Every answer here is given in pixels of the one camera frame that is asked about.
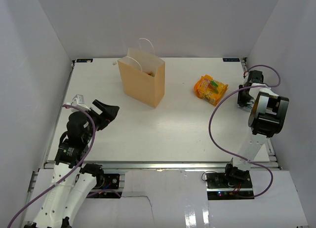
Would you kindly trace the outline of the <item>silver foil snack packet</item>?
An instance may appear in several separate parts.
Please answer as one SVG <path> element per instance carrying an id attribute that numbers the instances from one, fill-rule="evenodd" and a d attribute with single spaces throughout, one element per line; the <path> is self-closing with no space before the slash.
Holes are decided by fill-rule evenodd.
<path id="1" fill-rule="evenodd" d="M 250 104 L 250 103 L 241 103 L 241 104 L 238 104 L 238 108 L 243 110 L 243 111 L 246 111 L 246 112 L 251 112 L 252 111 L 252 108 L 253 108 L 253 104 Z"/>

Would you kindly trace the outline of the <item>orange yellow candy bag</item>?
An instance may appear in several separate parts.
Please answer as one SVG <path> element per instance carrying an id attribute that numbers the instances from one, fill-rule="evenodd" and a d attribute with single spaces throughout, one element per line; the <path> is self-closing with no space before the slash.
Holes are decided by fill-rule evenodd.
<path id="1" fill-rule="evenodd" d="M 194 85 L 194 93 L 198 98 L 206 100 L 213 106 L 217 106 L 228 87 L 227 84 L 216 81 L 212 76 L 204 75 Z"/>

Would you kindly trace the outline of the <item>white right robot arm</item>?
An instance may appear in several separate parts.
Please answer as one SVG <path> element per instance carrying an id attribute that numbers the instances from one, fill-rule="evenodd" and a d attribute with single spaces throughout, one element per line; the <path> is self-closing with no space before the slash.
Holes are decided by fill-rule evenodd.
<path id="1" fill-rule="evenodd" d="M 247 81 L 239 86 L 237 104 L 250 112 L 248 126 L 250 134 L 241 146 L 238 156 L 234 156 L 225 167 L 223 183 L 234 188 L 250 178 L 250 162 L 260 148 L 284 125 L 289 99 L 275 94 L 266 84 L 261 71 L 252 70 Z"/>

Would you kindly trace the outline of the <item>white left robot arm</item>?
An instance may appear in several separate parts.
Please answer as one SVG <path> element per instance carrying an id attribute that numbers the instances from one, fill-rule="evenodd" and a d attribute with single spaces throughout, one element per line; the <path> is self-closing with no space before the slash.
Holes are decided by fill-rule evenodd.
<path id="1" fill-rule="evenodd" d="M 38 214 L 26 225 L 28 228 L 70 228 L 84 200 L 93 188 L 104 183 L 101 165 L 84 160 L 91 151 L 97 131 L 106 128 L 119 112 L 118 106 L 111 106 L 94 100 L 98 114 L 85 105 L 80 95 L 64 104 L 71 109 L 61 135 L 53 167 L 50 187 L 42 193 L 45 197 Z"/>

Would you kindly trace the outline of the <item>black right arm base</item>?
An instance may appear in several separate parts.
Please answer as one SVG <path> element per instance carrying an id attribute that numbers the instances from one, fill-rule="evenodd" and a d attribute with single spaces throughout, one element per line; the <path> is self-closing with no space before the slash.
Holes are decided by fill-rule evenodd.
<path id="1" fill-rule="evenodd" d="M 229 182 L 225 173 L 206 171 L 201 179 L 206 183 L 209 201 L 253 199 L 254 191 L 250 176 L 244 181 Z"/>

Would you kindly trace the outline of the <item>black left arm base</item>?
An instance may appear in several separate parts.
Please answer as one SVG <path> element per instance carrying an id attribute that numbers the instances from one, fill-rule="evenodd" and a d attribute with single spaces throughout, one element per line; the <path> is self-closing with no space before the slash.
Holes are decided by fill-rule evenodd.
<path id="1" fill-rule="evenodd" d="M 87 198 L 120 198 L 120 174 L 104 174 L 97 179 L 97 185 L 90 191 Z"/>

